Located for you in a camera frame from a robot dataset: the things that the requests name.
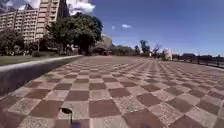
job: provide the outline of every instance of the tree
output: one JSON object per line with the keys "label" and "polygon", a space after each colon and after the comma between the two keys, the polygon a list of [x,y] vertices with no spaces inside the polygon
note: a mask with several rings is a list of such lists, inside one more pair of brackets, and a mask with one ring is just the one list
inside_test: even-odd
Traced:
{"label": "tree", "polygon": [[135,54],[134,50],[131,47],[123,46],[123,45],[112,45],[111,51],[113,55],[119,56],[132,56]]}
{"label": "tree", "polygon": [[22,34],[12,29],[5,29],[0,32],[0,50],[2,54],[14,54],[15,46],[19,49],[24,48],[24,39]]}
{"label": "tree", "polygon": [[62,46],[63,52],[66,52],[67,45],[73,40],[72,31],[74,31],[74,28],[70,26],[72,26],[70,17],[59,19],[56,23],[52,23],[51,26],[46,26],[52,40]]}
{"label": "tree", "polygon": [[89,54],[90,46],[101,40],[102,22],[95,16],[77,13],[72,17],[74,44],[79,46],[79,53]]}
{"label": "tree", "polygon": [[153,51],[153,56],[154,57],[158,57],[158,51],[161,49],[161,45],[160,44],[156,44],[156,46],[154,47],[154,49],[152,50]]}
{"label": "tree", "polygon": [[90,46],[101,39],[102,29],[102,22],[97,17],[81,13],[47,26],[53,40],[62,44],[64,50],[73,43],[79,47],[79,53],[85,51],[86,54],[89,54]]}
{"label": "tree", "polygon": [[147,41],[146,40],[141,40],[140,44],[141,44],[141,48],[142,48],[142,52],[144,53],[144,55],[148,55],[150,52],[150,46],[147,45]]}
{"label": "tree", "polygon": [[140,49],[137,45],[135,46],[135,55],[140,55]]}

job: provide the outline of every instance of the fence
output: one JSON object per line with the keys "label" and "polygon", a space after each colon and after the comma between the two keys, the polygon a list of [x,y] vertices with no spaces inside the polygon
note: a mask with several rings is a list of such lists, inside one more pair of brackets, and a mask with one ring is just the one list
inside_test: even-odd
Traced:
{"label": "fence", "polygon": [[223,57],[173,56],[173,61],[224,68],[224,58]]}

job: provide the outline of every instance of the building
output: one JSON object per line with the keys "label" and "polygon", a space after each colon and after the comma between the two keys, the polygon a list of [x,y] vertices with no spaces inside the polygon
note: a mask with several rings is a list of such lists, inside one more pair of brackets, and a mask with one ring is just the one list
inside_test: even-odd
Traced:
{"label": "building", "polygon": [[69,15],[66,0],[41,0],[38,10],[35,40],[39,40],[47,33],[46,25],[51,25],[60,17]]}
{"label": "building", "polygon": [[29,4],[23,10],[10,9],[0,14],[0,31],[10,28],[22,33],[25,43],[34,42],[47,33],[45,27],[68,16],[66,0],[41,0],[38,9]]}

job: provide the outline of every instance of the sky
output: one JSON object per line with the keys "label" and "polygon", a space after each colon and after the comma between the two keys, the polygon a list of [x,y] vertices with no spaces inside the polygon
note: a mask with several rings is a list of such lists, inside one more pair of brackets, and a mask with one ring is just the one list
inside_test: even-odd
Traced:
{"label": "sky", "polygon": [[[11,1],[18,8],[39,2]],[[70,10],[75,1],[67,0]],[[224,56],[224,0],[91,0],[78,7],[97,16],[116,45],[147,40],[152,48],[158,43],[173,53]]]}

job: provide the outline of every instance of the checkered pavement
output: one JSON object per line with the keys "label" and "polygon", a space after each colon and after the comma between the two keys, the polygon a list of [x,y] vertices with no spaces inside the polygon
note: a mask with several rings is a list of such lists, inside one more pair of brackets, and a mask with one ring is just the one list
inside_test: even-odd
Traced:
{"label": "checkered pavement", "polygon": [[205,66],[134,57],[84,57],[0,100],[2,126],[224,128],[224,73]]}

